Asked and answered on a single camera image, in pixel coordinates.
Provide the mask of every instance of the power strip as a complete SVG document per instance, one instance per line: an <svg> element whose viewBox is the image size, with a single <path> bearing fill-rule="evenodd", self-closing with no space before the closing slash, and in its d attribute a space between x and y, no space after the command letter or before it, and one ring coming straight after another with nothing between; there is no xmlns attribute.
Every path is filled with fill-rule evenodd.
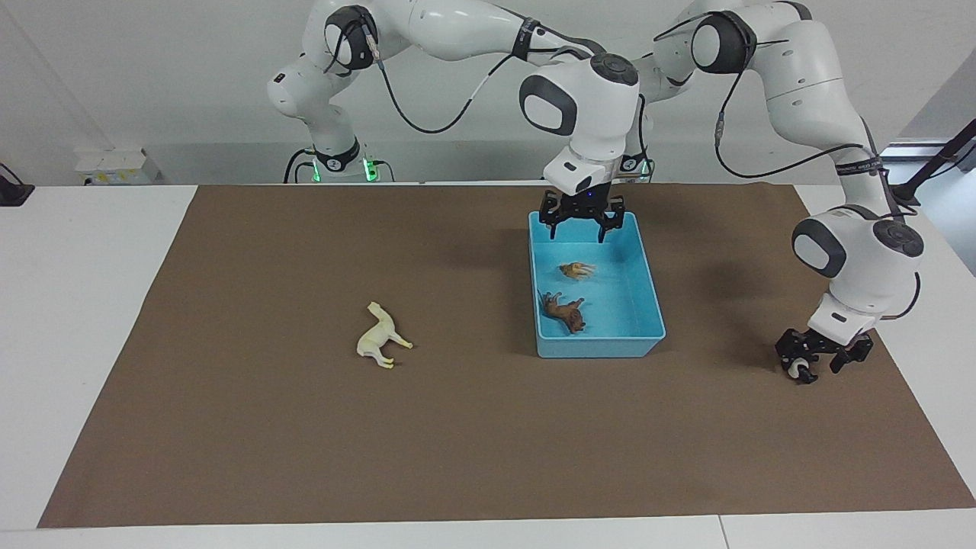
<svg viewBox="0 0 976 549"><path fill-rule="evenodd" d="M144 149L77 154L74 171L83 185L152 185L161 177Z"/></svg>

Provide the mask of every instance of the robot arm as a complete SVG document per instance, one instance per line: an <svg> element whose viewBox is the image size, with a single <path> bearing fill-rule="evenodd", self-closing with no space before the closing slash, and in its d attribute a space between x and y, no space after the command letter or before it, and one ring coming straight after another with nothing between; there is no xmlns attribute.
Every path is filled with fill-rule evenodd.
<svg viewBox="0 0 976 549"><path fill-rule="evenodd" d="M830 287L808 321L810 329L788 330L776 347L784 368L806 383L816 379L808 366L818 353L836 354L834 372L863 360L871 348L866 332L917 291L924 245L891 195L870 130L847 96L827 29L797 2L743 7L736 0L695 0L659 35L656 50L661 55L652 68L672 87L685 87L695 68L756 71L776 132L834 161L845 204L803 220L793 232L796 256L828 278ZM670 96L664 84L657 89L662 93L649 94L649 101ZM715 132L719 160L722 116Z"/></svg>
<svg viewBox="0 0 976 549"><path fill-rule="evenodd" d="M565 36L480 0L315 3L303 37L305 52L268 82L267 91L280 112L308 126L322 173L348 175L361 154L348 116L331 105L332 98L358 71L374 64L385 71L384 61L410 45L445 61L503 53L539 66L522 86L522 112L533 126L571 137L547 168L547 179L570 194L609 184L636 106L630 63L591 40ZM607 76L608 62L623 67L614 64ZM618 69L629 70L633 83L622 82L613 72ZM569 162L576 173L553 168Z"/></svg>

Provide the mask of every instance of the blue plastic bin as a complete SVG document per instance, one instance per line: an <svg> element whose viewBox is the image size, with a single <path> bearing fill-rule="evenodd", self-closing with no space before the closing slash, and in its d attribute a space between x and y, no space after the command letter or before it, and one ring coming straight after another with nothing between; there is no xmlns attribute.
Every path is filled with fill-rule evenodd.
<svg viewBox="0 0 976 549"><path fill-rule="evenodd" d="M602 244L598 232L593 221L571 219L550 240L539 213L529 214L536 348L544 359L643 357L665 338L637 218L628 212L623 228L609 232ZM569 278L559 266L573 262L595 265L596 272L584 280ZM582 332L570 334L562 320L543 314L540 295L556 292L562 292L560 305L585 298Z"/></svg>

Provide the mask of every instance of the black cable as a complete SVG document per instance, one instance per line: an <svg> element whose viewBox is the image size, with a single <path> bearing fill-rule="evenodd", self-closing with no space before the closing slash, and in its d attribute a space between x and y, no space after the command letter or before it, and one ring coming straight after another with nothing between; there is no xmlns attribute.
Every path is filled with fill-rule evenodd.
<svg viewBox="0 0 976 549"><path fill-rule="evenodd" d="M339 33L339 40L336 41L336 51L335 52L332 52L332 61L329 62L329 66L326 66L325 67L325 70L322 71L323 74L328 73L329 72L329 69L332 68L336 64L336 62L339 60L339 49L343 47L343 40L346 40L346 33L349 32L349 30L351 28L353 28L354 26L360 24L360 21L362 21L362 19L360 19L360 20L352 20L349 23L347 23L346 26L343 27L343 31ZM338 76L345 77L345 76L349 76L350 74L352 74L352 71L349 70L349 67L345 66L342 63L339 63L339 64L343 68L345 68L346 70L348 70L348 72L346 74L338 74Z"/></svg>
<svg viewBox="0 0 976 549"><path fill-rule="evenodd" d="M10 175L14 176L14 179L16 179L18 183L20 183L21 185L23 185L23 181L21 181L20 178L17 177L17 174L14 173L14 170L10 169L10 167L7 166L7 164L4 164L3 162L0 162L0 167L2 167L4 170L6 170L7 173L9 173Z"/></svg>
<svg viewBox="0 0 976 549"><path fill-rule="evenodd" d="M373 160L373 163L374 164L378 164L378 165L386 166L386 169L389 170L389 178L392 181L396 182L396 175L393 174L393 165L392 164L390 164L389 162L387 162L385 160Z"/></svg>
<svg viewBox="0 0 976 549"><path fill-rule="evenodd" d="M741 174L741 173L733 170L732 168L729 167L728 164L725 163L725 159L722 158L722 153L721 153L721 150L719 148L721 147L722 136L725 133L725 109L728 107L729 102L732 100L732 95L735 94L735 90L739 86L739 82L742 80L742 75L744 73L745 73L745 69L743 68L743 70L740 71L736 75L735 82L733 82L732 83L732 87L729 88L729 93L728 93L727 96L725 96L725 101L722 102L722 108L718 112L718 119L715 121L715 157L718 159L718 163L722 165L722 168L724 168L725 171L727 171L728 173L730 173L730 174L732 174L732 175L734 175L736 177L742 178L742 179L758 179L758 178L764 178L764 177L769 177L769 176L772 176L772 175L780 174L780 173L783 173L783 172L788 171L788 170L792 170L795 167L802 166L803 164L806 164L807 162L812 162L813 160L816 160L817 158L820 158L821 156L827 156L828 154L833 154L833 153L835 153L835 152L837 152L839 150L844 150L846 148L864 148L863 145L858 145L856 143L848 143L848 144L845 144L845 145L839 145L837 147L829 148L827 150L818 152L817 154L813 154L811 156L808 156L808 157L806 157L806 158L804 158L802 160L798 160L797 162L794 162L793 164L790 164L789 166L784 166L782 168L779 168L779 169L776 169L776 170L771 170L771 171L764 172L764 173L761 173L761 174Z"/></svg>
<svg viewBox="0 0 976 549"><path fill-rule="evenodd" d="M299 170L301 170L302 168L315 169L315 164L312 162L302 162L298 166L295 166L295 183L299 182Z"/></svg>
<svg viewBox="0 0 976 549"><path fill-rule="evenodd" d="M918 211L915 210L912 206L909 206L907 204L899 204L899 209L900 208L905 208L908 211L905 211L905 212L898 211L898 212L893 212L893 213L890 213L890 214L884 214L883 216L878 217L878 219L879 220L881 220L881 219L888 219L888 218L894 219L896 217L913 217L913 216L918 215Z"/></svg>
<svg viewBox="0 0 976 549"><path fill-rule="evenodd" d="M299 156L303 154L308 154L304 148L300 148L295 152L295 154L292 154L291 159L288 160L288 167L285 168L285 177L281 180L281 183L288 183L288 178L292 175L292 166L295 165L295 161L299 159Z"/></svg>
<svg viewBox="0 0 976 549"><path fill-rule="evenodd" d="M881 317L881 319L882 320L897 320L899 318L904 317L908 313L911 313L912 312L912 309L915 308L915 303L918 302L918 296L919 295L921 295L921 274L915 273L915 296L914 296L914 298L912 298L912 302L909 304L909 307L907 309L905 309L905 311L903 313L901 313L900 315L895 315L894 317Z"/></svg>
<svg viewBox="0 0 976 549"><path fill-rule="evenodd" d="M529 50L530 54L557 54L552 56L550 59L555 59L561 55L570 54L577 60L582 61L589 59L592 55L585 51L581 51L579 48L574 48L572 46L567 46L565 48L536 48Z"/></svg>
<svg viewBox="0 0 976 549"><path fill-rule="evenodd" d="M928 181L928 180L930 180L930 179L935 179L935 178L937 178L937 177L939 177L939 176L941 176L941 175L945 175L945 174L947 174L947 173L949 173L949 172L951 172L951 171L953 170L953 168L955 168L955 167L957 167L957 166L958 166L959 164L961 164L962 162L965 162L965 160L966 160L966 158L968 158L968 157L969 157L969 155L970 155L970 154L972 154L972 152L973 152L973 150L976 150L976 146L974 146L974 147L971 147L971 148L969 148L969 150L968 150L968 151L966 152L966 154L964 154L964 155L963 155L963 156L962 156L962 157L961 157L961 158L960 158L959 160L957 160L957 161L956 161L956 162L955 162L955 163L954 163L954 164L953 164L952 166L949 166L948 168L946 168L945 170L942 170L941 172L938 172L938 173L934 173L934 174L932 174L932 175L930 175L930 176L928 176L927 178L925 178L925 181Z"/></svg>
<svg viewBox="0 0 976 549"><path fill-rule="evenodd" d="M502 59L501 61L499 61L494 67L492 67L491 70L488 71L488 76L485 78L485 81L487 81L487 78L490 78L493 74L495 74L495 71L497 71L499 68L501 68L503 64L507 63L508 60L510 60L512 58L513 58L512 55L507 55L507 56L505 56L504 59ZM391 101L393 101L393 107L396 108L396 112L399 113L400 118L403 118L403 121L406 122L408 126L410 126L411 128L417 130L418 132L420 132L422 134L435 135L435 134L442 134L442 133L450 130L458 122L461 121L461 118L463 118L465 116L465 114L468 112L468 108L471 107L471 103L474 102L474 94L471 94L471 97L469 97L468 100L465 102L465 106L462 107L461 112L459 112L458 115L454 117L454 120L451 120L451 123L449 123L448 125L444 126L443 128L438 128L436 130L429 130L427 128L422 128L422 127L418 126L417 124L413 123L413 121L411 121L410 118L408 118L407 115L403 112L403 109L400 108L400 103L396 100L396 95L393 93L393 86L390 85L390 83L389 83L389 76L386 75L386 68L383 66L382 63L379 63L379 67L380 67L380 74L383 75L383 80L386 83L386 90L389 92L389 98L390 98Z"/></svg>
<svg viewBox="0 0 976 549"><path fill-rule="evenodd" d="M647 145L644 143L644 110L647 108L647 98L644 97L644 94L640 94L639 97L640 115L637 117L637 142L640 143L640 154L644 157L644 164L650 171L650 175L648 175L648 179L650 179L654 175L654 170L651 169L651 162L654 160L647 157Z"/></svg>
<svg viewBox="0 0 976 549"><path fill-rule="evenodd" d="M695 16L695 17L693 17L693 18L691 18L691 19L689 19L689 20L684 20L684 21L682 21L682 22L680 22L680 23L678 23L678 24L676 24L675 26L673 26L673 27L671 27L671 28L669 28L668 30L666 30L666 31L664 31L664 32L662 32L661 34L658 34L657 36L655 36L655 37L654 37L654 41L655 41L655 42L657 42L658 40L660 40L660 39L662 39L662 38L664 38L664 37L665 37L666 35L668 35L668 34L671 34L671 33L672 33L672 32L674 32L675 30L678 30L679 28L681 28L681 27L683 27L683 26L685 26L685 25L686 25L686 24L688 24L689 22L692 22L692 21L697 21L697 20L699 20L699 19L701 19L701 18L703 18L703 17L705 17L705 16L710 16L711 14L712 14L712 12L705 12L705 13L703 13L703 14L701 14L701 15L699 15L699 16Z"/></svg>

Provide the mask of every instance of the white table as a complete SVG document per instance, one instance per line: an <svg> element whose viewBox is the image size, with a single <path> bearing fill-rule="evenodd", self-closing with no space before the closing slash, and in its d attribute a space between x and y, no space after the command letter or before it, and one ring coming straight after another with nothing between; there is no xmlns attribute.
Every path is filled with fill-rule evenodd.
<svg viewBox="0 0 976 549"><path fill-rule="evenodd" d="M837 187L797 190L811 211L842 198ZM976 510L36 530L194 193L40 188L0 210L0 548L976 547ZM927 219L911 223L927 246L921 298L878 331L972 489L976 278Z"/></svg>

